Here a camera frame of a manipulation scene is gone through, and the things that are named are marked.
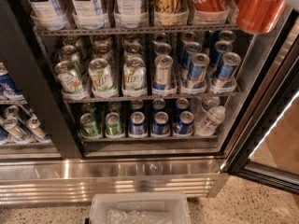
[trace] speckled floor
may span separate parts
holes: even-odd
[[[295,224],[290,193],[230,177],[216,198],[189,200],[192,224]],[[0,207],[1,224],[83,224],[89,203]]]

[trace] refrigerator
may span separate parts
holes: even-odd
[[[299,20],[294,8],[298,5],[295,0],[287,1],[273,32],[251,35],[235,23],[159,27],[153,25],[153,17],[149,17],[149,25],[140,28],[47,31],[32,23],[27,0],[0,0],[0,60],[25,98],[0,104],[31,106],[51,139],[46,145],[0,146],[0,204],[90,202],[97,193],[143,191],[181,190],[187,197],[216,197],[229,175],[298,194],[298,171],[255,158],[267,135],[283,120],[290,106],[298,103]],[[107,6],[110,13],[112,5],[110,1]],[[151,13],[150,0],[148,9]],[[142,35],[149,70],[153,34],[167,33],[175,47],[179,33],[222,30],[234,31],[234,52],[242,59],[235,74],[236,89],[192,95],[181,93],[178,87],[175,93],[163,97],[168,104],[177,98],[191,101],[196,97],[220,97],[226,117],[214,135],[148,135],[136,139],[128,136],[126,111],[124,137],[92,141],[81,138],[78,111],[82,104],[97,103],[104,110],[108,102],[121,101],[123,109],[128,110],[130,102],[140,97],[124,96],[119,79],[119,96],[64,98],[54,71],[63,37],[113,35],[116,50],[121,50],[124,35]],[[141,98],[147,104],[150,127],[150,104],[157,98],[150,75],[147,94]],[[290,148],[291,154],[298,153],[296,146]]]

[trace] beverage cooler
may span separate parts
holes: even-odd
[[[298,104],[294,7],[0,0],[0,204],[215,197],[229,175],[298,194],[298,171],[254,158]]]

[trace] refrigerator door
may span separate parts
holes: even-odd
[[[244,129],[231,140],[235,148],[226,171],[298,194],[299,20],[293,15],[287,38],[239,122]],[[271,72],[275,74],[269,81]]]

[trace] light strip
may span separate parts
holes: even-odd
[[[292,106],[292,103],[294,102],[294,100],[299,96],[299,91],[292,97],[291,101],[288,103],[288,105],[285,107],[285,109],[282,111],[282,113],[280,114],[280,116],[278,116],[277,120],[275,121],[275,123],[270,127],[270,129],[267,131],[267,133],[263,136],[262,140],[260,141],[260,143],[258,144],[258,146],[256,148],[254,148],[254,150],[250,153],[249,158],[251,159],[253,154],[255,153],[255,151],[260,147],[260,145],[263,143],[263,141],[265,140],[265,138],[271,133],[271,131],[277,126],[278,122],[280,121],[280,119],[284,116],[284,113],[287,112],[287,110]]]

